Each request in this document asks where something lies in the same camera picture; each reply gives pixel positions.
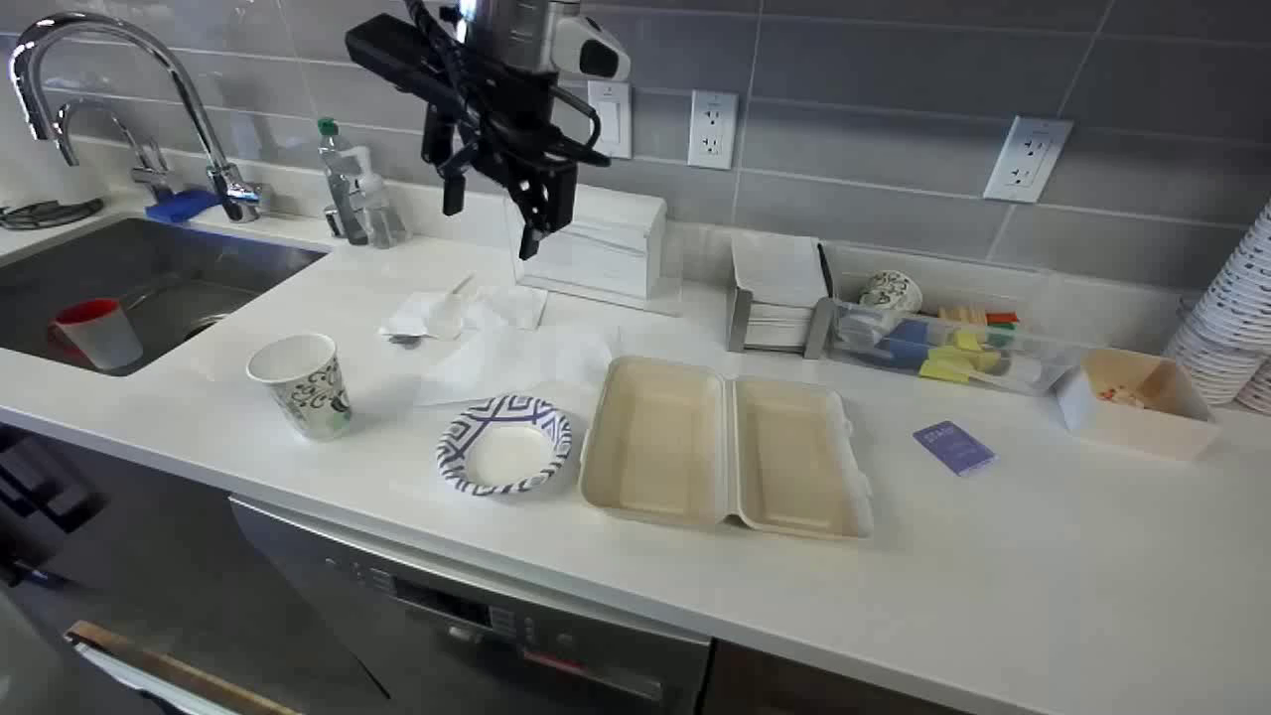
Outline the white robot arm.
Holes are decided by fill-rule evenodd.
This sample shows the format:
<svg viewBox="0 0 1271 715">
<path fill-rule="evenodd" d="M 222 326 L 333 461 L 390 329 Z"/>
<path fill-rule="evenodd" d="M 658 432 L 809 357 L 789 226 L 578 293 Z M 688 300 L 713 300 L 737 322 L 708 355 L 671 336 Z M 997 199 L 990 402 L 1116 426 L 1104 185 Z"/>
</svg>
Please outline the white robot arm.
<svg viewBox="0 0 1271 715">
<path fill-rule="evenodd" d="M 409 0 L 422 69 L 442 95 L 426 107 L 422 160 L 466 209 L 466 174 L 504 186 L 519 210 L 519 260 L 570 223 L 577 166 L 607 166 L 598 113 L 565 76 L 625 81 L 627 52 L 570 0 Z"/>
</svg>

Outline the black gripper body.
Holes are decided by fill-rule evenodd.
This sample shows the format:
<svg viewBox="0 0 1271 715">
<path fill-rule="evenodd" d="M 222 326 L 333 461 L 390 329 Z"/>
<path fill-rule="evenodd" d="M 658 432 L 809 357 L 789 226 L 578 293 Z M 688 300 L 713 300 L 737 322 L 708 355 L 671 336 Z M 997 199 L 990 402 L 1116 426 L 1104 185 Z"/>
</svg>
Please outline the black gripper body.
<svg viewBox="0 0 1271 715">
<path fill-rule="evenodd" d="M 532 76 L 478 62 L 460 69 L 452 91 L 452 136 L 460 138 L 460 152 L 452 157 L 455 174 L 478 170 L 511 199 L 569 199 L 578 165 L 607 166 L 607 157 L 597 152 L 597 107 L 565 91 L 552 72 Z M 552 122 L 554 105 L 577 113 L 590 136 L 565 136 Z"/>
</svg>

